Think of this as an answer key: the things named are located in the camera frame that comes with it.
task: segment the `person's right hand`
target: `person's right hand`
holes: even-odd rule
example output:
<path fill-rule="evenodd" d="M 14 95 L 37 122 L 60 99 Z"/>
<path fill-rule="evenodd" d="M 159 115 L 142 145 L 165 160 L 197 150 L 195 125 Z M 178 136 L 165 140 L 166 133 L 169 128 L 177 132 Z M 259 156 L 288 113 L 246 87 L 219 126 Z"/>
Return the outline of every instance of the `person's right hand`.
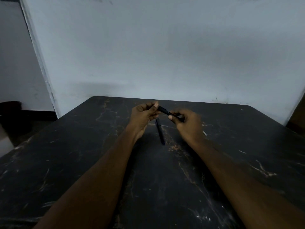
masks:
<path fill-rule="evenodd" d="M 168 118 L 175 123 L 182 138 L 190 146 L 204 139 L 204 135 L 201 128 L 202 123 L 201 123 L 200 115 L 196 114 L 195 112 L 189 109 L 180 109 L 170 112 L 177 116 L 182 115 L 182 118 L 185 118 L 184 123 L 182 123 L 176 117 L 168 116 Z"/>

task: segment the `skin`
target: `skin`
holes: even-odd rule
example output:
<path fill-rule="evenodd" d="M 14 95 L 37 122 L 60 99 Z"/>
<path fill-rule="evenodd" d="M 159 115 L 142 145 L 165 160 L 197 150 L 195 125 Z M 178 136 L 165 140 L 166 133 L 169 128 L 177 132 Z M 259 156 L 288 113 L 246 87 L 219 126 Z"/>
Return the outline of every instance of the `skin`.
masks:
<path fill-rule="evenodd" d="M 49 209 L 34 229 L 107 228 L 115 210 L 132 147 L 149 121 L 158 117 L 158 102 L 132 109 L 130 122 L 115 144 Z M 190 110 L 169 116 L 181 137 L 200 156 L 246 228 L 304 228 L 305 214 L 276 191 L 242 172 L 205 139 L 200 116 Z"/>

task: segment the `black table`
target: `black table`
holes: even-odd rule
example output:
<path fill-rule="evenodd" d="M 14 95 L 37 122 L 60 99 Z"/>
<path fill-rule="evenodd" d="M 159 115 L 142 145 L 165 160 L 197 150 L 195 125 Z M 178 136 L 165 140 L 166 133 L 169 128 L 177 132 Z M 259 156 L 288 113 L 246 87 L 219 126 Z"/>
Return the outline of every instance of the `black table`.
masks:
<path fill-rule="evenodd" d="M 94 96 L 0 159 L 0 225 L 33 226 L 148 100 Z M 305 139 L 250 106 L 160 100 L 201 114 L 207 137 L 305 210 Z M 160 115 L 134 146 L 113 228 L 244 228 L 211 173 Z"/>

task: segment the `table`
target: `table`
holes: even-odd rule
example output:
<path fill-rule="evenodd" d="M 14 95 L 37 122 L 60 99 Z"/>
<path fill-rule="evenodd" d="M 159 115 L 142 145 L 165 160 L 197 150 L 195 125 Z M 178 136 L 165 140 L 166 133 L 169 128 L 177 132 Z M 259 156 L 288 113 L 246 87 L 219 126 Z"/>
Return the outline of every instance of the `table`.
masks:
<path fill-rule="evenodd" d="M 31 227 L 113 144 L 143 99 L 94 96 L 0 159 L 0 225 Z M 305 139 L 246 105 L 160 100 L 202 116 L 208 139 L 305 210 Z M 112 228 L 244 228 L 211 173 L 160 115 L 135 144 Z"/>

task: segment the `person's right arm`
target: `person's right arm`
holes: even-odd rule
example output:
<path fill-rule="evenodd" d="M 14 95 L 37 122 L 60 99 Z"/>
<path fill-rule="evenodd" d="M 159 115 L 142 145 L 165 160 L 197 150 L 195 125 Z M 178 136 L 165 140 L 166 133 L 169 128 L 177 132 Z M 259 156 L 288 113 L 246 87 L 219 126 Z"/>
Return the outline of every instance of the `person's right arm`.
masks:
<path fill-rule="evenodd" d="M 185 117 L 184 123 L 169 116 L 182 138 L 207 165 L 238 216 L 250 229 L 304 228 L 305 213 L 273 189 L 242 172 L 230 158 L 205 139 L 200 116 L 188 109 L 171 111 Z"/>

